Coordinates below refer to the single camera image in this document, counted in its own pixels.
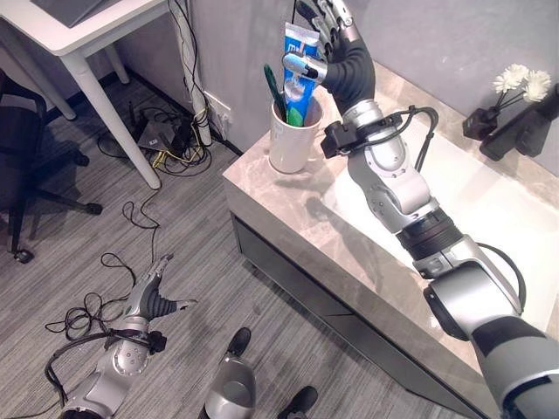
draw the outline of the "desk leg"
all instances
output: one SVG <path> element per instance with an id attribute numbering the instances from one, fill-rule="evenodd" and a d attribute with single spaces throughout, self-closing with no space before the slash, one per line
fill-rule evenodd
<path id="1" fill-rule="evenodd" d="M 67 120 L 75 120 L 76 113 L 66 103 L 64 98 L 56 90 L 56 87 L 46 78 L 37 62 L 29 55 L 21 44 L 17 35 L 9 25 L 0 19 L 0 39 L 6 45 L 8 53 L 21 65 L 22 69 L 37 84 L 44 96 L 46 96 Z"/>
<path id="2" fill-rule="evenodd" d="M 124 65 L 122 64 L 119 53 L 116 51 L 116 48 L 114 48 L 114 44 L 107 45 L 105 47 L 105 52 L 107 53 L 108 60 L 111 62 L 116 75 L 119 76 L 121 83 L 123 85 L 130 83 L 130 78 L 126 73 Z"/>
<path id="3" fill-rule="evenodd" d="M 79 52 L 71 52 L 60 57 L 60 59 L 149 187 L 159 189 L 161 181 L 141 153 L 119 114 L 114 110 L 113 104 L 111 104 L 99 81 L 95 78 L 86 59 Z"/>

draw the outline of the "white flower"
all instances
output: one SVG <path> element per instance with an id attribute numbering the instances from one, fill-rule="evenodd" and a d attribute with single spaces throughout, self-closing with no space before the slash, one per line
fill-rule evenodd
<path id="1" fill-rule="evenodd" d="M 511 64 L 500 76 L 497 76 L 493 85 L 497 93 L 506 93 L 515 89 L 528 76 L 529 69 L 525 65 Z"/>
<path id="2" fill-rule="evenodd" d="M 522 64 L 511 64 L 505 72 L 508 77 L 518 86 L 525 78 L 528 77 L 529 69 Z"/>
<path id="3" fill-rule="evenodd" d="M 493 85 L 495 86 L 495 91 L 497 93 L 506 93 L 510 89 L 514 89 L 516 87 L 513 85 L 512 80 L 507 77 L 505 72 L 495 78 Z"/>
<path id="4" fill-rule="evenodd" d="M 551 86 L 549 74 L 542 71 L 531 71 L 527 76 L 528 83 L 524 87 L 524 100 L 527 102 L 539 102 L 548 92 Z"/>

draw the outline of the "office chair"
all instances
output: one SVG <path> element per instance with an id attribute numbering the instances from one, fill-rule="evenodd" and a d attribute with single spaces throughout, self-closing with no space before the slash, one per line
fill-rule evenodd
<path id="1" fill-rule="evenodd" d="M 37 109 L 33 112 L 17 106 L 0 106 L 0 211 L 9 211 L 8 252 L 17 261 L 26 264 L 33 259 L 33 254 L 18 246 L 29 198 L 43 198 L 93 215 L 99 215 L 103 207 L 98 203 L 78 203 L 38 188 L 42 181 L 59 172 L 70 161 L 85 167 L 89 159 L 76 148 L 34 168 L 45 128 L 45 100 L 17 84 L 0 69 L 0 100 L 4 95 L 32 100 Z"/>

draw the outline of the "gray wall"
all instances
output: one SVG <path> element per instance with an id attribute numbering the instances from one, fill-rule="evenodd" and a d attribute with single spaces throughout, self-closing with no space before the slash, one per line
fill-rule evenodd
<path id="1" fill-rule="evenodd" d="M 371 55 L 417 86 L 469 114 L 496 99 L 494 77 L 512 63 L 546 70 L 559 79 L 557 0 L 347 0 Z M 194 0 L 191 15 L 200 46 L 204 88 L 233 112 L 230 140 L 248 149 L 269 128 L 270 95 L 262 74 L 269 63 L 281 80 L 283 24 L 291 0 Z M 189 106 L 169 15 L 117 44 L 131 68 Z M 35 45 L 33 54 L 68 96 L 77 86 L 64 67 Z M 93 57 L 97 74 L 108 71 Z M 509 113 L 516 113 L 523 103 Z M 559 173 L 559 141 L 550 133 L 544 165 Z"/>

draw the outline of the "wall outlet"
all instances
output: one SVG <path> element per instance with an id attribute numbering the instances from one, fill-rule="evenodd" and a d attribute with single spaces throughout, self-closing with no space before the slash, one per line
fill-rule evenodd
<path id="1" fill-rule="evenodd" d="M 220 98 L 215 94 L 204 90 L 204 95 L 210 104 L 211 111 L 219 118 L 219 122 L 223 129 L 233 123 L 233 115 L 231 108 L 228 107 Z"/>

